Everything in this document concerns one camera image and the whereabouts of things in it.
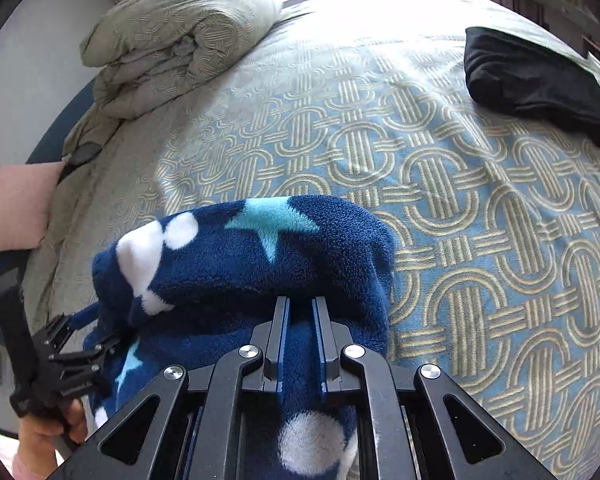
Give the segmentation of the person's left hand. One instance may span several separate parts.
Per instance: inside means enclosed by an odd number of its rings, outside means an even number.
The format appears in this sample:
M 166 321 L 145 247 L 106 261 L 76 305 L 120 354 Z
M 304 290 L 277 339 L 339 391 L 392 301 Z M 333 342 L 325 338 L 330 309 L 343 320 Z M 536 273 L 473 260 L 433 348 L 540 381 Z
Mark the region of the person's left hand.
M 74 443 L 83 443 L 87 436 L 87 423 L 82 402 L 73 400 L 61 411 L 69 425 L 69 438 Z M 17 456 L 32 474 L 48 476 L 57 467 L 56 446 L 52 439 L 61 437 L 64 432 L 64 424 L 55 419 L 35 415 L 19 419 Z

